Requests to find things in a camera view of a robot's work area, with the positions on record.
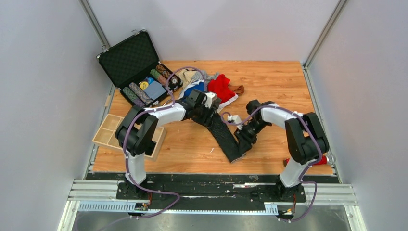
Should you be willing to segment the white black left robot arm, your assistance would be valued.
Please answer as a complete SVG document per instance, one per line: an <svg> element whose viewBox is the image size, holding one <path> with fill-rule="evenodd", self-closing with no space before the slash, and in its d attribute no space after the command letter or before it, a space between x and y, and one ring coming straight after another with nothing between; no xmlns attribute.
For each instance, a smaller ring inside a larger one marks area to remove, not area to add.
<svg viewBox="0 0 408 231"><path fill-rule="evenodd" d="M213 92L194 89L188 96L173 100L170 105L156 108L133 106L115 132L125 156L125 177L129 193L136 199L147 194L145 154L153 149L157 127L172 122L193 120L202 126L211 124L221 99Z"/></svg>

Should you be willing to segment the black pinstriped underwear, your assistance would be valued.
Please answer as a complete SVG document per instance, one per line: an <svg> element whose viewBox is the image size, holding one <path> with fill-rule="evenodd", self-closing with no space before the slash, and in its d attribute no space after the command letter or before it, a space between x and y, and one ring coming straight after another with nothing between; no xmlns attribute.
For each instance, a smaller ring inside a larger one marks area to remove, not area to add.
<svg viewBox="0 0 408 231"><path fill-rule="evenodd" d="M230 163L243 158L252 149L252 145L244 139L236 139L228 126L222 122L219 114L214 114L211 124L207 127Z"/></svg>

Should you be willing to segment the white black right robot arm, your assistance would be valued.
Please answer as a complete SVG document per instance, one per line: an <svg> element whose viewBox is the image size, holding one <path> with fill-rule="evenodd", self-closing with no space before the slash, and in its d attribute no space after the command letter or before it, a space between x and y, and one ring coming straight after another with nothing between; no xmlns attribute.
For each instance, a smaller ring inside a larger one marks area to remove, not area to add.
<svg viewBox="0 0 408 231"><path fill-rule="evenodd" d="M287 201L307 169L329 150L327 136L315 113L293 112L275 102L260 103L258 100L250 101L246 108L249 116L244 121L238 115L228 116L228 121L237 126L234 134L241 153L252 149L258 133L266 126L276 125L286 132L291 157L279 175L280 184L275 187L275 195L279 200Z"/></svg>

